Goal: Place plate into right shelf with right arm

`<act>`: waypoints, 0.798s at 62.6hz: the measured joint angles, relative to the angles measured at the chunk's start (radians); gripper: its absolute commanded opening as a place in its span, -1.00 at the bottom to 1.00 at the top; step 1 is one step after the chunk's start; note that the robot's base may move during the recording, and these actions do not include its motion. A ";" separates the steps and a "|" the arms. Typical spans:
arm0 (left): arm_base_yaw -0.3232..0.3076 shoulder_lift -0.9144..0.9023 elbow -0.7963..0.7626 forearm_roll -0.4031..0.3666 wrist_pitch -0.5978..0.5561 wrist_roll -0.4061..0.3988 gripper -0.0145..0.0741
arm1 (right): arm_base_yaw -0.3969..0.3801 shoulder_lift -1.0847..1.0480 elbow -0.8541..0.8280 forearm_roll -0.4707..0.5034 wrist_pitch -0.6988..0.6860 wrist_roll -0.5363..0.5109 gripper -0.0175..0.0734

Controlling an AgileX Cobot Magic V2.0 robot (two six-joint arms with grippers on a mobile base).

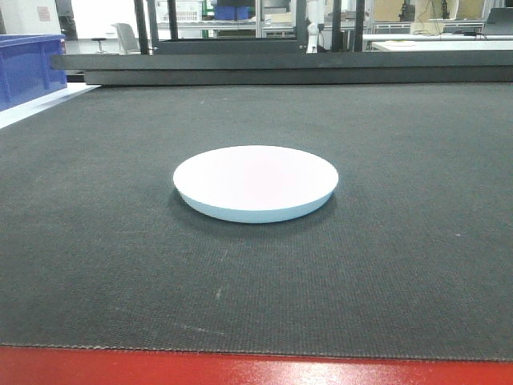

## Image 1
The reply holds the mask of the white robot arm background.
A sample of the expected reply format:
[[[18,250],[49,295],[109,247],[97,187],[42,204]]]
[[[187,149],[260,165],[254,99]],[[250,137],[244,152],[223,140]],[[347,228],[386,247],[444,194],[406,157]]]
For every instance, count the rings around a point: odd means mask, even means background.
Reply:
[[[306,1],[306,21],[308,42],[306,46],[307,54],[317,53],[317,46],[321,30],[324,28],[325,22],[325,1],[324,0],[307,0]]]

